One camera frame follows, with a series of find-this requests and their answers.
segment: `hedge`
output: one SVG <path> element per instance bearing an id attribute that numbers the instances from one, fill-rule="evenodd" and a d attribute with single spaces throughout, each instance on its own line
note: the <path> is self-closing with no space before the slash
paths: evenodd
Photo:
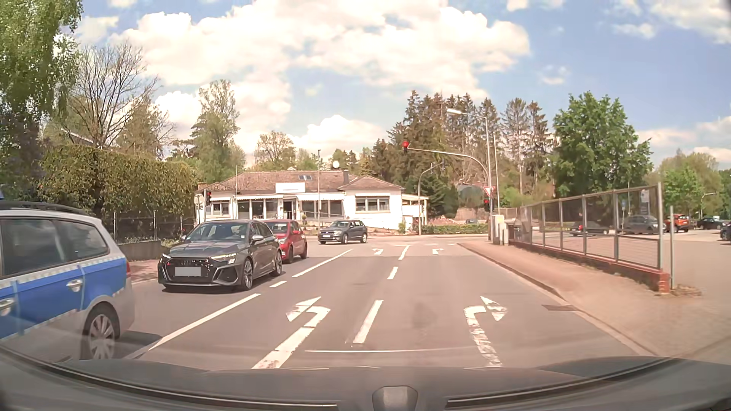
<path id="1" fill-rule="evenodd" d="M 39 196 L 109 218 L 114 211 L 192 214 L 195 173 L 161 162 L 78 144 L 50 147 L 43 157 Z"/>
<path id="2" fill-rule="evenodd" d="M 426 225 L 422 234 L 483 234 L 490 232 L 489 224 Z"/>

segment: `car hood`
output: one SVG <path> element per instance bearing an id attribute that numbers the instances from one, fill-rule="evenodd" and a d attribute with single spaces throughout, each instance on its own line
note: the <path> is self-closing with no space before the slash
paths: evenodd
<path id="1" fill-rule="evenodd" d="M 212 257 L 239 252 L 246 247 L 247 244 L 243 241 L 191 241 L 172 247 L 168 255 L 171 257 Z"/>

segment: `black audi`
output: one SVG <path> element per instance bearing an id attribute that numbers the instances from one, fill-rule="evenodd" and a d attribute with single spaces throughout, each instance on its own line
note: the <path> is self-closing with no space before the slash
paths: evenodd
<path id="1" fill-rule="evenodd" d="M 157 265 L 157 281 L 165 288 L 250 290 L 254 279 L 281 274 L 279 242 L 263 222 L 204 222 L 182 241 L 163 254 Z"/>

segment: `car wheel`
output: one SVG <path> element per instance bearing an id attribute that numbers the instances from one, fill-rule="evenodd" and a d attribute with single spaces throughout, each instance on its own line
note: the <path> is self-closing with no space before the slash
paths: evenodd
<path id="1" fill-rule="evenodd" d="M 239 290 L 249 291 L 254 286 L 254 262 L 251 258 L 243 261 L 243 273 L 241 273 L 241 285 Z"/>
<path id="2" fill-rule="evenodd" d="M 292 264 L 295 261 L 295 249 L 289 246 L 287 250 L 287 264 Z"/>
<path id="3" fill-rule="evenodd" d="M 269 273 L 272 277 L 278 277 L 281 275 L 281 254 L 276 253 L 274 257 L 274 269 Z"/>
<path id="4" fill-rule="evenodd" d="M 107 360 L 114 358 L 118 334 L 119 320 L 114 309 L 108 305 L 95 306 L 84 324 L 81 359 Z"/>

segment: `blue and silver car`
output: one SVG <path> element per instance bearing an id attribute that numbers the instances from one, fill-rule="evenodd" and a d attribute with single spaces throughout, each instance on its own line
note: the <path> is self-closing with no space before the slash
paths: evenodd
<path id="1" fill-rule="evenodd" d="M 113 358 L 135 320 L 124 254 L 76 208 L 0 200 L 0 346 L 43 361 Z"/>

